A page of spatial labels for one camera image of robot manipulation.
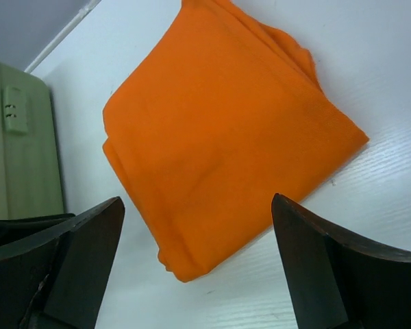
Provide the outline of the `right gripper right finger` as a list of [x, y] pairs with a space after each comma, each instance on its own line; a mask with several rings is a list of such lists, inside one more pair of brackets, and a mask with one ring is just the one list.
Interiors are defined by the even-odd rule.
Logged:
[[299, 328], [411, 328], [411, 252], [332, 223], [281, 194], [271, 212]]

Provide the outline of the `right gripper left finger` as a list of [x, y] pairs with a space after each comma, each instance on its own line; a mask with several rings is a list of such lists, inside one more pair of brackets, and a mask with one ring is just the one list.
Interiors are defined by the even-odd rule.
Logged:
[[79, 214], [0, 220], [0, 328], [94, 328], [124, 203]]

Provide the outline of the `orange cloth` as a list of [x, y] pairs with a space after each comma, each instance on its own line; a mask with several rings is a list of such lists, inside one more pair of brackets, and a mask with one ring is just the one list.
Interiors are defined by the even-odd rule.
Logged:
[[310, 52], [230, 1], [183, 1], [103, 123], [103, 151], [182, 282], [262, 234], [274, 194], [301, 201], [368, 142]]

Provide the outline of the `green suitcase with blue lining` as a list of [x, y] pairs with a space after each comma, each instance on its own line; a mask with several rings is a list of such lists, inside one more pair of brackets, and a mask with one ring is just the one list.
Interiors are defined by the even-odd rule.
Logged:
[[62, 212], [49, 88], [0, 62], [0, 220]]

